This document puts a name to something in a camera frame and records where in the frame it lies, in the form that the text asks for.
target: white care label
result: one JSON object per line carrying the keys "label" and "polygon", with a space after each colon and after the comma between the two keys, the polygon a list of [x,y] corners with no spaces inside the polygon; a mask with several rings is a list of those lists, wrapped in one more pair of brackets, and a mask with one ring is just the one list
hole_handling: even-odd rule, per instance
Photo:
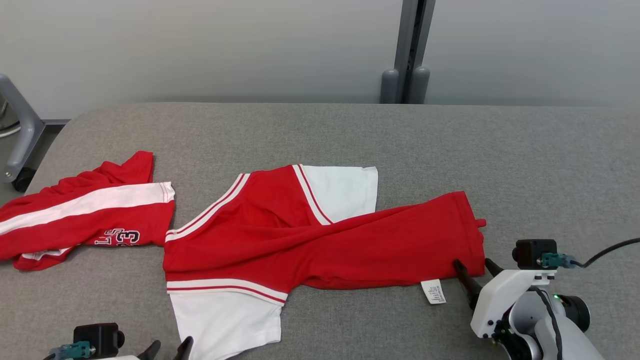
{"label": "white care label", "polygon": [[447,302],[444,299],[444,293],[442,293],[440,280],[421,281],[420,285],[422,285],[422,290],[427,295],[430,304],[445,304]]}

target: black wheel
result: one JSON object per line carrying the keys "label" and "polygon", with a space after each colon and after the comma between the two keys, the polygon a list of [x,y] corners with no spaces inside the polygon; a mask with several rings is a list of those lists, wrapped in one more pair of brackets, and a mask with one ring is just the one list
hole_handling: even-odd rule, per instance
{"label": "black wheel", "polygon": [[11,182],[11,185],[13,185],[13,188],[16,189],[16,191],[23,193],[27,191],[27,188],[29,187],[29,184],[31,184],[31,180],[33,180],[33,176],[35,174],[36,170],[23,167],[15,180]]}

